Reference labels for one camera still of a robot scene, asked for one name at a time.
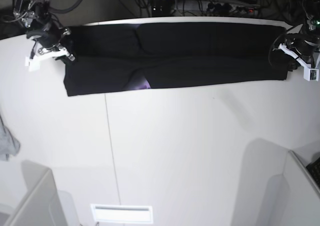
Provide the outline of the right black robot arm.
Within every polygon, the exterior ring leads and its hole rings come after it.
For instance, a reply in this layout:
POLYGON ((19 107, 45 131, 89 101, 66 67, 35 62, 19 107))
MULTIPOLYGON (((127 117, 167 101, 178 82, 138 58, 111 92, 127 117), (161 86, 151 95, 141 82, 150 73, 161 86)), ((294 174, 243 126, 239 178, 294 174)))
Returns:
POLYGON ((64 27, 57 14, 67 14, 76 9, 83 0, 77 0, 65 9, 53 8, 50 0, 15 0, 13 22, 19 22, 26 28, 26 38, 34 45, 25 64, 30 69, 40 66, 42 61, 53 58, 65 63, 73 63, 76 58, 70 49, 68 36, 71 30, 64 27))

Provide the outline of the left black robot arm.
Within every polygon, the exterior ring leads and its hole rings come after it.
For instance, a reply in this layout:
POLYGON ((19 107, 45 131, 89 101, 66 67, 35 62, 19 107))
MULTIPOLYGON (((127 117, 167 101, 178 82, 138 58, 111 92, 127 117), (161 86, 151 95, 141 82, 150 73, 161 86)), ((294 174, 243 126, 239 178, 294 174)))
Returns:
POLYGON ((284 35, 284 43, 278 49, 293 58, 295 63, 303 67, 308 74, 319 73, 319 62, 314 53, 320 49, 320 0, 299 0, 304 13, 303 22, 298 33, 290 33, 288 29, 284 35))

